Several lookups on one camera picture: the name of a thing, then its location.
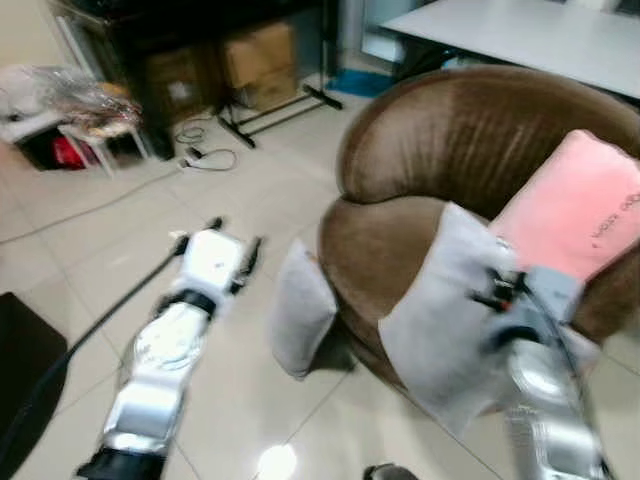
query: red object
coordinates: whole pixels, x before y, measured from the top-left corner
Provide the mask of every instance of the red object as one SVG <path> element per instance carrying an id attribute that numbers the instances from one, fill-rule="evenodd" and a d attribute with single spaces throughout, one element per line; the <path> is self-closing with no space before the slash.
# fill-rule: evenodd
<path id="1" fill-rule="evenodd" d="M 62 168 L 69 170 L 81 170 L 84 168 L 84 163 L 80 155 L 64 137 L 56 138 L 53 141 L 53 152 L 56 157 L 56 161 Z"/>

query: cardboard box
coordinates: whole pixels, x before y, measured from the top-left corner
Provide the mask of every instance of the cardboard box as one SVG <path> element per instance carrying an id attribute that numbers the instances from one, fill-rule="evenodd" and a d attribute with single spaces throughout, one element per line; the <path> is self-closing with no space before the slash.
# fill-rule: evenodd
<path id="1" fill-rule="evenodd" d="M 268 110 L 296 96 L 295 71 L 288 67 L 263 75 L 252 87 L 248 97 L 251 106 L 258 111 Z"/>
<path id="2" fill-rule="evenodd" d="M 216 95 L 220 82 L 208 73 L 206 53 L 204 46 L 190 46 L 155 54 L 146 61 L 153 97 L 173 122 L 201 112 L 220 96 Z"/>
<path id="3" fill-rule="evenodd" d="M 293 32 L 284 22 L 225 44 L 231 86 L 248 107 L 263 111 L 296 95 Z"/>
<path id="4" fill-rule="evenodd" d="M 243 88 L 263 75 L 294 65 L 293 33 L 284 22 L 246 33 L 225 45 L 231 86 Z"/>

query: gray cloth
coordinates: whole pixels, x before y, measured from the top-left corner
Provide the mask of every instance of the gray cloth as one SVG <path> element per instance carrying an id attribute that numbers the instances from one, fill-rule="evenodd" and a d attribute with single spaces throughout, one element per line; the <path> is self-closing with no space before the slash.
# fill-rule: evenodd
<path id="1" fill-rule="evenodd" d="M 482 349 L 490 311 L 467 294 L 489 291 L 485 269 L 505 268 L 503 248 L 471 214 L 449 203 L 414 283 L 378 325 L 409 393 L 457 436 L 502 391 L 505 354 Z"/>
<path id="2" fill-rule="evenodd" d="M 336 311 L 320 267 L 295 240 L 278 274 L 275 303 L 267 317 L 273 356 L 289 375 L 302 380 L 309 373 Z"/>

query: pink cushion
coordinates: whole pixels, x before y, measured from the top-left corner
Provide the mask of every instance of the pink cushion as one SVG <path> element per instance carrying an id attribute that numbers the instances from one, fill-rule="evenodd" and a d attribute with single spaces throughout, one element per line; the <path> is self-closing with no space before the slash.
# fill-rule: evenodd
<path id="1" fill-rule="evenodd" d="M 640 238 L 638 162 L 590 132 L 570 132 L 490 229 L 521 267 L 587 281 Z"/>

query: brown armchair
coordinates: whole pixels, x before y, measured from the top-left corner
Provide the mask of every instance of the brown armchair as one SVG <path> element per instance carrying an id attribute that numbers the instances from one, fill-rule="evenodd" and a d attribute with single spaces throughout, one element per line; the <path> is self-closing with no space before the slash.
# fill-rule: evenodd
<path id="1" fill-rule="evenodd" d="M 443 206 L 487 221 L 573 129 L 634 157 L 640 116 L 564 78 L 515 67 L 439 72 L 404 82 L 354 122 L 338 158 L 342 191 L 324 217 L 319 257 L 354 352 L 402 385 L 378 335 L 414 280 Z M 587 286 L 573 328 L 601 344 L 640 305 L 640 247 Z"/>

